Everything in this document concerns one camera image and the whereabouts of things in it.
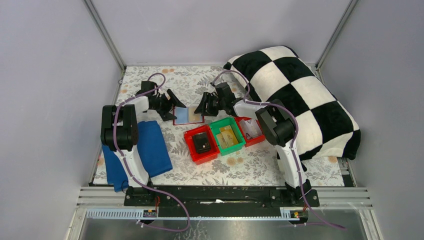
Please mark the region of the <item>red leather card holder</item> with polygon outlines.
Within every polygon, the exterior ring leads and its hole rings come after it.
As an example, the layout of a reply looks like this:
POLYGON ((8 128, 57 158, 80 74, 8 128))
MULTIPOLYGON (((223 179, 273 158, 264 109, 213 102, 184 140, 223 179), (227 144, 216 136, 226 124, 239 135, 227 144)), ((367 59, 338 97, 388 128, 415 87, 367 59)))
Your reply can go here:
POLYGON ((173 120, 173 125, 189 125, 189 124, 200 124, 204 123, 204 116, 200 113, 195 113, 195 105, 188 107, 175 107, 173 114, 176 116, 176 119, 173 120))

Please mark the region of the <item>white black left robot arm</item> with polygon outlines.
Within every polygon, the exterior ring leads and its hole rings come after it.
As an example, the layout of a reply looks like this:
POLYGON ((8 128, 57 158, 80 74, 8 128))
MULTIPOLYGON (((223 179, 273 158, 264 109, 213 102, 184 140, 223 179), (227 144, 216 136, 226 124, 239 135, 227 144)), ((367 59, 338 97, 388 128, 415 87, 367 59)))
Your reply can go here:
POLYGON ((102 107, 100 141, 120 162, 130 187, 141 187, 136 192, 136 199, 144 206, 152 204, 155 192, 146 185, 150 176, 145 169, 139 151, 139 128, 137 114, 153 110, 166 121, 176 120, 171 113, 176 108, 186 108, 172 90, 160 91, 161 85, 153 81, 143 81, 136 95, 124 100, 119 105, 102 107))

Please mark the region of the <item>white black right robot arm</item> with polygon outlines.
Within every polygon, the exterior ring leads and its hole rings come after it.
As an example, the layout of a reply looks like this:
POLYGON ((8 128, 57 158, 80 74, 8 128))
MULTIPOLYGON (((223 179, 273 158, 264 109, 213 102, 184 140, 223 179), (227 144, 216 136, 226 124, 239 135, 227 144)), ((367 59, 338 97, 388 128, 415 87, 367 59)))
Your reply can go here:
POLYGON ((277 150, 277 163, 288 190, 287 201, 293 206, 301 205, 307 199, 311 184, 297 152, 299 125, 294 115, 278 99, 257 102, 236 98, 226 82, 217 84, 214 92, 204 92, 194 112, 202 116, 217 116, 219 111, 258 121, 265 139, 277 150))

